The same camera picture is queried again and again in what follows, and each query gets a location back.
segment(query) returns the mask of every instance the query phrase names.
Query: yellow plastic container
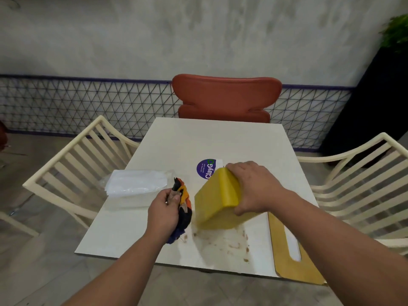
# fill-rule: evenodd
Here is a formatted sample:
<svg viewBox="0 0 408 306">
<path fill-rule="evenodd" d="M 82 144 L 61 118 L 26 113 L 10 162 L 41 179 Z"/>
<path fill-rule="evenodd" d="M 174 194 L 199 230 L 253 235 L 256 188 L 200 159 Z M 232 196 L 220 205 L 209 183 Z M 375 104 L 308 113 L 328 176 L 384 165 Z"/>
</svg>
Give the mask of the yellow plastic container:
<svg viewBox="0 0 408 306">
<path fill-rule="evenodd" d="M 194 197 L 197 227 L 227 230 L 258 215 L 248 212 L 236 216 L 234 208 L 240 200 L 241 189 L 237 178 L 227 168 L 217 169 Z"/>
</svg>

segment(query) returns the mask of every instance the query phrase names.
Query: sticker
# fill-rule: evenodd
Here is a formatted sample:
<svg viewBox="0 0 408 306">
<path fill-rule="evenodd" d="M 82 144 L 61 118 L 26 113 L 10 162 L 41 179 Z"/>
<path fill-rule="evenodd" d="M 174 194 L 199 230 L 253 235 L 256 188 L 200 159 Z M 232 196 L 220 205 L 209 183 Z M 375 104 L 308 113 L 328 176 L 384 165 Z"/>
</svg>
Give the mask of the sticker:
<svg viewBox="0 0 408 306">
<path fill-rule="evenodd" d="M 216 169 L 223 167 L 220 159 L 205 159 L 197 164 L 197 173 L 204 179 L 209 179 Z"/>
</svg>

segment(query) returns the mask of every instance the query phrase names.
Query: person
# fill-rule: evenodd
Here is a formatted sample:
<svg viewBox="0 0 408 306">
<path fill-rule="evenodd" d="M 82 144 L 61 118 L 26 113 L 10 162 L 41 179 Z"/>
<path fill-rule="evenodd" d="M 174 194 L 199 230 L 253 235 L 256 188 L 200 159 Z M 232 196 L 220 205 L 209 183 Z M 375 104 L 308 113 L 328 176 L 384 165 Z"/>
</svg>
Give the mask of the person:
<svg viewBox="0 0 408 306">
<path fill-rule="evenodd" d="M 344 305 L 408 305 L 408 261 L 285 189 L 263 166 L 227 164 L 239 180 L 237 215 L 271 212 L 296 236 Z M 149 207 L 145 234 L 111 267 L 66 301 L 137 305 L 162 246 L 176 227 L 180 196 L 162 190 Z"/>
</svg>

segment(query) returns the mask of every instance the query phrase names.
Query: tabletop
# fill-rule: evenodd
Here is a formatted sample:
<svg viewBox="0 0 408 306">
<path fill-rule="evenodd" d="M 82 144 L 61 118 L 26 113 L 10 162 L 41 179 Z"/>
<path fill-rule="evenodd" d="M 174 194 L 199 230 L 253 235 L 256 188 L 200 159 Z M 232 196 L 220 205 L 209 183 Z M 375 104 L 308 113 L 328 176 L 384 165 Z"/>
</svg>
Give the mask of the tabletop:
<svg viewBox="0 0 408 306">
<path fill-rule="evenodd" d="M 173 171 L 185 182 L 194 210 L 194 195 L 207 181 L 197 172 L 205 159 L 222 159 L 224 165 L 255 161 L 285 188 L 317 205 L 280 124 L 156 118 L 126 169 Z M 120 198 L 108 197 L 75 253 L 118 258 L 143 235 L 146 224 L 147 207 L 124 207 Z M 291 257 L 300 260 L 287 229 L 286 237 Z M 162 248 L 156 263 L 278 277 L 267 213 L 224 231 L 198 231 L 192 221 L 181 238 Z"/>
</svg>

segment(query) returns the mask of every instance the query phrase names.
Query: person's left hand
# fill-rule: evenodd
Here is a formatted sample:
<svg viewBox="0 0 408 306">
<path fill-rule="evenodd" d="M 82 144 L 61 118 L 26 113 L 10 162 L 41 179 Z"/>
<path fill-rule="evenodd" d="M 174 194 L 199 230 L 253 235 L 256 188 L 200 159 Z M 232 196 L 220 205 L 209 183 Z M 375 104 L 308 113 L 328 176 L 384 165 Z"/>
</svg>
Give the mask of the person's left hand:
<svg viewBox="0 0 408 306">
<path fill-rule="evenodd" d="M 147 229 L 149 239 L 164 245 L 177 226 L 180 195 L 175 195 L 168 204 L 171 189 L 161 190 L 148 209 Z"/>
</svg>

